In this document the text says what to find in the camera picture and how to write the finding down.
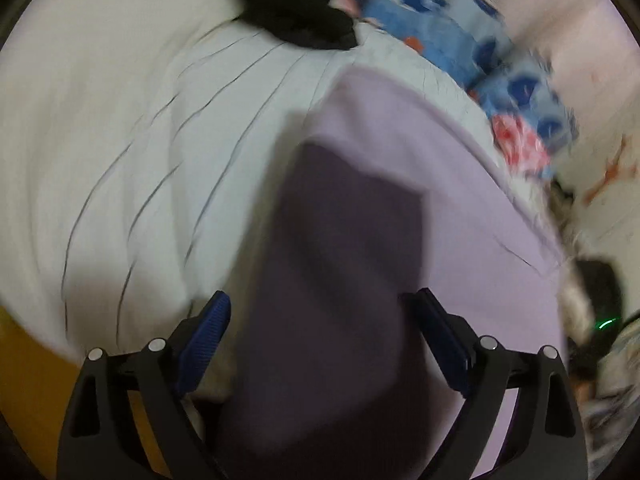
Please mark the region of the purple two-tone jacket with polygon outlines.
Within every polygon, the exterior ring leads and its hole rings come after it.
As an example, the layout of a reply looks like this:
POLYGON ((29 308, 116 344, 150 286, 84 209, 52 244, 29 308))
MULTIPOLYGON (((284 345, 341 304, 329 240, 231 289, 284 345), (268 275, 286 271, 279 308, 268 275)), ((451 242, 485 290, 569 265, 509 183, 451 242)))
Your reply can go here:
POLYGON ((506 348, 560 346, 561 253, 472 136, 345 70, 280 189, 239 345, 233 479, 414 479, 458 411, 402 295, 428 288, 506 348))

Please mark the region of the cream padded coat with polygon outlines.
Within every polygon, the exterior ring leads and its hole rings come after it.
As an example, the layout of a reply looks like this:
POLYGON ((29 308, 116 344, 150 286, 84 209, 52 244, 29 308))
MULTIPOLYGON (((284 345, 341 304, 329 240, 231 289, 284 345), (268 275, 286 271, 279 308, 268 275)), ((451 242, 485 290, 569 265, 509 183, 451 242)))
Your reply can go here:
POLYGON ((556 227, 564 252, 556 299, 565 335, 574 341, 577 347, 583 347, 592 337, 596 319, 585 279, 578 268, 582 246, 579 234, 570 220, 560 220, 556 222, 556 227))

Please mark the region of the pink checkered cloth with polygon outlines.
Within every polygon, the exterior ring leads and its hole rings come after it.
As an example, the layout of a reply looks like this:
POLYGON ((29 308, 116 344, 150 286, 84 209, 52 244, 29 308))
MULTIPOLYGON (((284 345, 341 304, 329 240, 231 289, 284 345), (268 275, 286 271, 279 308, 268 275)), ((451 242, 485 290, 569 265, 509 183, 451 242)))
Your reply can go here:
POLYGON ((495 114, 490 118, 492 135, 512 176, 549 180, 551 158, 541 137, 520 115, 495 114))

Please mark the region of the white striped duvet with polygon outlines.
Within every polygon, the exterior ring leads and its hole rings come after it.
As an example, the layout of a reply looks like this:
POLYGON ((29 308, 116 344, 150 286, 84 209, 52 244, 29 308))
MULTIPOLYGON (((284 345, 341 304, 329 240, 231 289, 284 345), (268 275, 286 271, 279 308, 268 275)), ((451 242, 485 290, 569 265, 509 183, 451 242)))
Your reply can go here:
POLYGON ((560 248, 464 90, 370 25, 347 52, 234 19, 238 0, 34 0, 1 51, 1 300, 62 359, 169 333, 216 289, 238 314, 207 390, 370 396, 399 323, 253 304, 303 140, 419 196, 419 282, 506 347, 562 346, 560 248))

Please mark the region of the whale print curtain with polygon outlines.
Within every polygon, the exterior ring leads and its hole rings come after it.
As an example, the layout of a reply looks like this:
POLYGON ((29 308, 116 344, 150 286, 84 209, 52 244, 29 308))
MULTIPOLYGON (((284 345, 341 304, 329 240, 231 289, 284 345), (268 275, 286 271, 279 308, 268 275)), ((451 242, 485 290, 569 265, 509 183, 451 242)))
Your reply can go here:
POLYGON ((639 48, 611 0, 358 0, 360 21, 447 73, 550 152, 595 136, 637 94, 639 48))

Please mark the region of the black garment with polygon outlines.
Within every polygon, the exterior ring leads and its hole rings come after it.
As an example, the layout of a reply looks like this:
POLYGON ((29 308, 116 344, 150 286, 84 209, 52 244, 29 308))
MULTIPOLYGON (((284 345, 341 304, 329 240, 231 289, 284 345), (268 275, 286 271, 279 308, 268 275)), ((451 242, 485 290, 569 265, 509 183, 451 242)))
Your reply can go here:
POLYGON ((357 47, 354 20, 330 1, 243 0, 240 20, 297 47, 339 51, 357 47))

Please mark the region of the pink pillow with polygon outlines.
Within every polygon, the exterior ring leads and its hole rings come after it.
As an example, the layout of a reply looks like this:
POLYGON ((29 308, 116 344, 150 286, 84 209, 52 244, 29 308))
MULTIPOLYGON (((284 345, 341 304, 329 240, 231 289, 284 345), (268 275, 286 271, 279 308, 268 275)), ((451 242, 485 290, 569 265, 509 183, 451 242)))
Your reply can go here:
POLYGON ((359 18, 361 15, 360 3, 358 0, 331 0, 330 6, 343 11, 352 18, 359 18))

